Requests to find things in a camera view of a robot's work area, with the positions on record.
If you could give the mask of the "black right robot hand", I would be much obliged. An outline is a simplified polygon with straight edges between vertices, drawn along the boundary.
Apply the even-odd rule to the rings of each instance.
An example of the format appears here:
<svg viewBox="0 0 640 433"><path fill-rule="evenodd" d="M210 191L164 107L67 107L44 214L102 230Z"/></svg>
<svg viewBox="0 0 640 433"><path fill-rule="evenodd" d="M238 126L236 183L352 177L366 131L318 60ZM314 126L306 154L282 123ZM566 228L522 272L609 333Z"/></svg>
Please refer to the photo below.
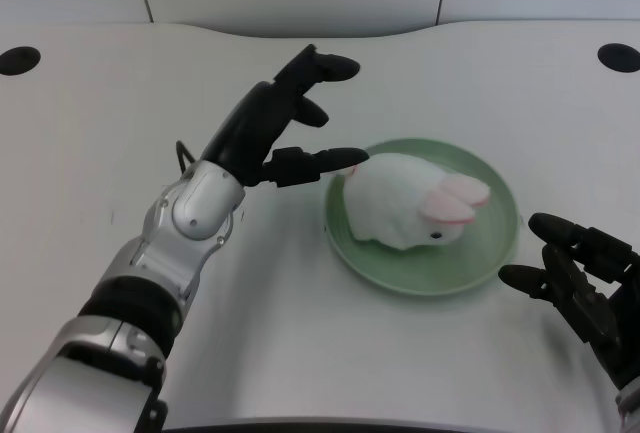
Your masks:
<svg viewBox="0 0 640 433"><path fill-rule="evenodd" d="M551 303L623 389L639 377L639 254L596 228L551 214L533 214L528 226L545 242L544 267L505 265L500 280Z"/></svg>

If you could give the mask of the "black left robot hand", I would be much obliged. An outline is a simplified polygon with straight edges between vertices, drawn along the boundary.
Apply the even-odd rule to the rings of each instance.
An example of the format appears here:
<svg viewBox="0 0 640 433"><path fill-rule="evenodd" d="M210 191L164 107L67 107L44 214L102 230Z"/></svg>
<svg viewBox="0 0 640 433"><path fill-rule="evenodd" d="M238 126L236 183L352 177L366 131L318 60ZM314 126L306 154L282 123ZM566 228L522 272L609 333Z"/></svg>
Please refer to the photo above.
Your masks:
<svg viewBox="0 0 640 433"><path fill-rule="evenodd" d="M346 81L360 71L350 58L321 54L312 44L290 60L271 82L256 84L236 105L200 159L216 164L242 186L274 182L279 187L316 182L324 173L356 166L369 158L359 148L308 153L299 147L274 149L290 122L321 128L327 113L305 97L315 85Z"/></svg>

